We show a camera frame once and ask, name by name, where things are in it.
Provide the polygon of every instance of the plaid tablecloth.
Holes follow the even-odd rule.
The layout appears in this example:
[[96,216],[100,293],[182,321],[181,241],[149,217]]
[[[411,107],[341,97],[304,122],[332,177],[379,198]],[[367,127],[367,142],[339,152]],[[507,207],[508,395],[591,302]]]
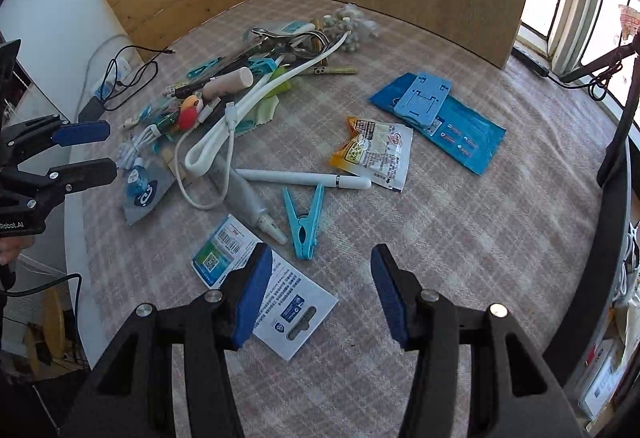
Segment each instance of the plaid tablecloth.
[[[192,31],[162,55],[156,80],[107,114],[114,133],[86,157],[114,157],[117,126],[195,65],[237,47],[246,28],[331,13],[329,0],[250,0]],[[327,190],[312,261],[274,245],[339,302],[306,344],[285,362],[257,338],[227,354],[247,436],[394,436],[414,374],[415,354],[391,339],[369,269],[371,248],[387,243],[403,268],[454,303],[484,309],[500,301],[542,350],[568,307],[586,262],[600,205],[596,170],[614,125],[588,96],[564,90],[509,60],[499,70],[434,34],[380,14],[382,36],[332,63],[354,76],[297,78],[280,95],[274,119],[236,141],[238,167],[330,172],[329,155],[349,138],[345,116],[393,117],[367,98],[405,72],[453,81],[451,94],[506,128],[483,176],[475,176],[417,132],[404,192]],[[83,193],[86,246],[107,337],[141,302],[186,304],[205,290],[191,256],[226,216],[191,208],[172,187],[147,218],[127,227],[124,179]],[[207,201],[205,179],[192,186]],[[257,186],[287,227],[280,186]],[[293,187],[299,204],[312,188]],[[184,379],[176,349],[174,405],[188,436]],[[462,353],[454,436],[466,432],[469,360]]]

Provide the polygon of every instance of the metal bolt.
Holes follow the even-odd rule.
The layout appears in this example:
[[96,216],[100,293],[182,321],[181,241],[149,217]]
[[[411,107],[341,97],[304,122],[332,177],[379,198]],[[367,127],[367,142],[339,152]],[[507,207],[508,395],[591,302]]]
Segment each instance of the metal bolt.
[[440,299],[440,294],[431,288],[425,288],[420,292],[420,297],[423,301],[427,301],[427,303],[435,303]]
[[204,300],[208,303],[217,303],[222,301],[222,292],[220,290],[209,290],[204,294]]
[[154,310],[154,307],[151,306],[151,304],[142,303],[142,304],[139,304],[138,307],[136,308],[136,315],[138,317],[147,317],[148,315],[151,315],[151,312],[153,310]]
[[500,317],[500,319],[502,319],[503,317],[506,317],[507,314],[509,313],[506,306],[500,303],[494,303],[491,306],[489,306],[489,312],[491,312],[491,314],[496,317]]

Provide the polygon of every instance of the white stylus pen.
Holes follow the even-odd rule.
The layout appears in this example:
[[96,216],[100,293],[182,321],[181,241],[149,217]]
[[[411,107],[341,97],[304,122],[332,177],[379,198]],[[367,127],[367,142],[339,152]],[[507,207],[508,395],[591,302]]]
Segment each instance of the white stylus pen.
[[258,169],[236,169],[245,180],[251,182],[274,182],[293,185],[323,185],[338,189],[369,189],[371,180],[359,176],[318,173],[293,173],[289,171],[263,171]]

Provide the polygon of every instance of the light blue bottle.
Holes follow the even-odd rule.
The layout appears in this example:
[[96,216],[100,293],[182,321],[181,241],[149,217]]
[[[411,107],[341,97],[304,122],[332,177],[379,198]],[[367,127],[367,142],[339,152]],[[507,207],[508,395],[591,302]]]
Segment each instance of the light blue bottle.
[[146,191],[149,180],[146,177],[145,161],[137,157],[127,178],[127,196],[137,198]]

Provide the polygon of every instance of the red ball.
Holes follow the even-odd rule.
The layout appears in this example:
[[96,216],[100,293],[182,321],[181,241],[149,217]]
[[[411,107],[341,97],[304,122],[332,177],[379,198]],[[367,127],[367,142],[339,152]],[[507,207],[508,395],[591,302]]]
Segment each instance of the red ball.
[[195,125],[197,119],[198,110],[195,106],[191,106],[190,108],[187,108],[180,113],[180,118],[178,119],[178,127],[181,131],[187,131]]

